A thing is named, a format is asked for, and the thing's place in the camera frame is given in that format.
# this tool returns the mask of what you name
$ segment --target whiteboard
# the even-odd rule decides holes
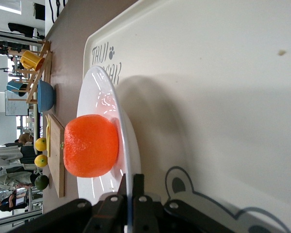
[[[27,93],[20,97],[17,94],[5,90],[5,115],[6,116],[28,116],[28,104],[26,101],[9,99],[27,99]]]

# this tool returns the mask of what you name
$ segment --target window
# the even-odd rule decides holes
[[[0,0],[0,10],[21,15],[21,0]]]

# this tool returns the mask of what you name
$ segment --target screw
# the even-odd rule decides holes
[[[83,208],[83,207],[85,207],[85,206],[86,206],[86,203],[85,203],[85,202],[80,202],[80,203],[77,205],[78,208]]]
[[[111,197],[110,200],[111,201],[117,201],[117,197]]]
[[[172,209],[177,209],[179,206],[178,206],[177,203],[172,202],[172,203],[169,204],[169,207],[172,208]]]
[[[138,199],[140,202],[146,202],[146,197],[145,196],[141,196]]]

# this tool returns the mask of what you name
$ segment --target mug handle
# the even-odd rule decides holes
[[[23,66],[24,66],[26,69],[32,69],[32,68],[33,68],[33,66],[30,66],[29,64],[27,64],[25,60],[23,61]]]

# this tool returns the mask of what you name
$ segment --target blue bowl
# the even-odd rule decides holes
[[[42,80],[38,83],[38,111],[44,112],[51,109],[54,105],[55,91],[53,87]]]

